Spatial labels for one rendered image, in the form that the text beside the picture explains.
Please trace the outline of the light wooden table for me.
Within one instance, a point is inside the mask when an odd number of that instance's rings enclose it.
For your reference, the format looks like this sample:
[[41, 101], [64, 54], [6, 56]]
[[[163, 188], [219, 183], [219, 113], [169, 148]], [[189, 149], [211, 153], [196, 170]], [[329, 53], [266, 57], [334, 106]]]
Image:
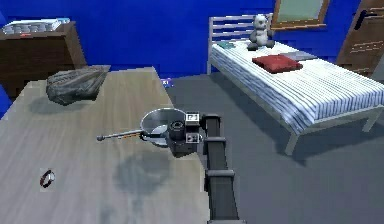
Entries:
[[172, 105], [154, 69], [111, 72], [95, 101], [67, 107], [45, 89], [29, 82], [0, 120], [0, 224], [206, 224], [197, 155], [96, 140]]

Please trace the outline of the grey crumpled bag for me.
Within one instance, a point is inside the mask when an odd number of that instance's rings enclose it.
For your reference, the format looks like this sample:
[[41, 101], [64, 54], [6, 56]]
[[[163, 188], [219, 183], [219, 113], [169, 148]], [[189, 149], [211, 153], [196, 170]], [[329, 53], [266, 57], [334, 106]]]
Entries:
[[92, 65], [59, 71], [46, 80], [48, 99], [62, 106], [78, 101], [95, 101], [110, 70], [110, 65]]

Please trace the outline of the grey metal bowl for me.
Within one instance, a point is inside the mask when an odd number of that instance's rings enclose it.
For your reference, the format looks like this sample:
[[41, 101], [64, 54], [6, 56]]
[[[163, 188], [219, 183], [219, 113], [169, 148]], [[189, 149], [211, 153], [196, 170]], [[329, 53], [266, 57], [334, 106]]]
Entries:
[[158, 147], [169, 147], [168, 126], [174, 121], [185, 121], [185, 113], [176, 108], [160, 108], [147, 113], [141, 120], [142, 138]]

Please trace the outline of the brown framed window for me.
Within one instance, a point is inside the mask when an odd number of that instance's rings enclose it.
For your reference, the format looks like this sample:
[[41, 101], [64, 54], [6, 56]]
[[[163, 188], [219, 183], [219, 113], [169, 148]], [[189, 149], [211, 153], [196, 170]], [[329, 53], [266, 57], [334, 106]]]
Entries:
[[275, 31], [325, 27], [330, 0], [275, 0], [271, 29]]

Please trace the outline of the red pillow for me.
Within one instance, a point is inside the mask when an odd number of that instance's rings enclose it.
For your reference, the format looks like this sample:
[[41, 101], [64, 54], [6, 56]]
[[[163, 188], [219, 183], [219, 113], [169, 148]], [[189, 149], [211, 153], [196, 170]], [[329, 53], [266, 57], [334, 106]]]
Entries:
[[252, 62], [271, 74], [300, 70], [303, 65], [284, 55], [268, 55], [253, 58]]

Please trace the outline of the brown room door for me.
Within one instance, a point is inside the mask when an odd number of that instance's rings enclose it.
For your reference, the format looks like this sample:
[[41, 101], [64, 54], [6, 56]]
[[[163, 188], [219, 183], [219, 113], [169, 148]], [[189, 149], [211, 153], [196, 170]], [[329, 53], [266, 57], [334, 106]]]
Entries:
[[[358, 16], [367, 10], [360, 29], [354, 30]], [[336, 64], [371, 77], [384, 54], [384, 0], [361, 0], [347, 36], [339, 51]]]

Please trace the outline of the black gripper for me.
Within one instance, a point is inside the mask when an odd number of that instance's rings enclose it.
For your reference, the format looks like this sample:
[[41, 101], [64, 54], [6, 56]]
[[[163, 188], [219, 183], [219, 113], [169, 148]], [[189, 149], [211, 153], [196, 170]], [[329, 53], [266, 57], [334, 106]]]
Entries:
[[[197, 151], [197, 145], [201, 141], [199, 134], [200, 126], [196, 122], [174, 121], [168, 126], [168, 145], [176, 158], [181, 158]], [[143, 130], [131, 130], [126, 132], [114, 133], [109, 135], [100, 135], [96, 137], [97, 141], [103, 141], [111, 138], [128, 138], [139, 136]]]

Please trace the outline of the white flat tray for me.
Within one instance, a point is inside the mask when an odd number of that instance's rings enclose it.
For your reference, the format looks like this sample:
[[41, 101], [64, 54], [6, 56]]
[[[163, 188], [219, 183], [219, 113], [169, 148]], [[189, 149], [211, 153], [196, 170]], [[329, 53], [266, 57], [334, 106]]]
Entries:
[[60, 25], [68, 24], [69, 18], [53, 18], [53, 19], [36, 19], [36, 20], [15, 20], [2, 27], [2, 31], [6, 35], [36, 33], [36, 32], [52, 32]]

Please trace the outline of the grey flat pillow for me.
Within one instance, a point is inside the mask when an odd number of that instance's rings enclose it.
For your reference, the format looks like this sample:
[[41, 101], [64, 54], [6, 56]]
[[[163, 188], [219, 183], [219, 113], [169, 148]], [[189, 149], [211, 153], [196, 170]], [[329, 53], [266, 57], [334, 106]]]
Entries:
[[294, 61], [306, 61], [306, 60], [317, 59], [317, 56], [307, 53], [305, 51], [293, 51], [293, 52], [282, 53], [282, 56], [285, 56]]

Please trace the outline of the grey white teddy bear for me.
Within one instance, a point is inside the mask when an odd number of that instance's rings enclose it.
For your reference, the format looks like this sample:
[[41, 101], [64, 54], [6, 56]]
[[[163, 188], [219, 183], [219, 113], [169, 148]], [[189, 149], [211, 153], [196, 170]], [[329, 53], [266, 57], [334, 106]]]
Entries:
[[273, 48], [275, 41], [272, 39], [274, 32], [267, 28], [267, 17], [257, 14], [253, 17], [253, 31], [249, 36], [248, 51], [256, 51], [260, 47]]

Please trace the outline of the white striped bed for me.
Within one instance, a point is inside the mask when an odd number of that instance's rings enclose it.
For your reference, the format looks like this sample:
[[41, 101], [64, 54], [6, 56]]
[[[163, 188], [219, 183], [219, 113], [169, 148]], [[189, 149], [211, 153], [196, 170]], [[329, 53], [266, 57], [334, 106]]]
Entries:
[[[322, 59], [306, 60], [300, 70], [271, 74], [252, 59], [297, 50], [277, 43], [248, 51], [245, 36], [252, 32], [252, 19], [240, 15], [208, 20], [207, 67], [217, 68], [291, 133], [286, 154], [293, 153], [300, 136], [311, 132], [360, 119], [367, 120], [363, 130], [370, 131], [384, 112], [384, 84]], [[219, 41], [236, 47], [223, 49]]]

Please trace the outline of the dark brown dresser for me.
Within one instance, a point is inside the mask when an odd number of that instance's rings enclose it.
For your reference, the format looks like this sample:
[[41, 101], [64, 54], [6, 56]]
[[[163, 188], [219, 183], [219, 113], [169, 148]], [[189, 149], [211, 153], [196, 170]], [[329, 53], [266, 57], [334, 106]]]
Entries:
[[86, 65], [75, 21], [53, 32], [6, 35], [0, 31], [0, 85], [12, 101], [29, 81]]

